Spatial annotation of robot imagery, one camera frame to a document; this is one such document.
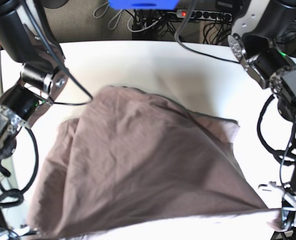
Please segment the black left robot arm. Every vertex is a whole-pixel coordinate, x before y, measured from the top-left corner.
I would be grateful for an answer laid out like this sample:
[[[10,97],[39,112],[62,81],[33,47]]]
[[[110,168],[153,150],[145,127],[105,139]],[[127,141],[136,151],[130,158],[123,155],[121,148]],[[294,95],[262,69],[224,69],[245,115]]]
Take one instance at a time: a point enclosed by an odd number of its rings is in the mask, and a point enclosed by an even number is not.
[[[296,18],[296,0],[247,0],[235,17],[228,44],[247,74],[278,99],[280,115],[293,124],[285,150],[259,140],[281,166],[294,165],[290,189],[296,192],[296,64],[283,53],[277,39]]]

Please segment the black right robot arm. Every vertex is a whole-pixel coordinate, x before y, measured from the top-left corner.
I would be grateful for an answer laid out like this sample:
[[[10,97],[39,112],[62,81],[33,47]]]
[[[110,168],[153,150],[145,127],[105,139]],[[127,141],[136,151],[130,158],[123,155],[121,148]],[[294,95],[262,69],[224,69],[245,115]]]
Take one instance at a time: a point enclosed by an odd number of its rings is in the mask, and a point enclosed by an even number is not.
[[[31,127],[57,103],[57,97],[73,76],[64,64],[65,56],[39,0],[0,0],[0,48],[22,64],[18,81],[0,97],[0,173],[8,178],[11,174],[1,162],[15,151],[16,136],[25,129],[35,141]],[[1,190],[0,240],[18,240],[32,233],[27,226],[11,229],[2,210],[23,203],[38,167],[35,162],[24,188]]]

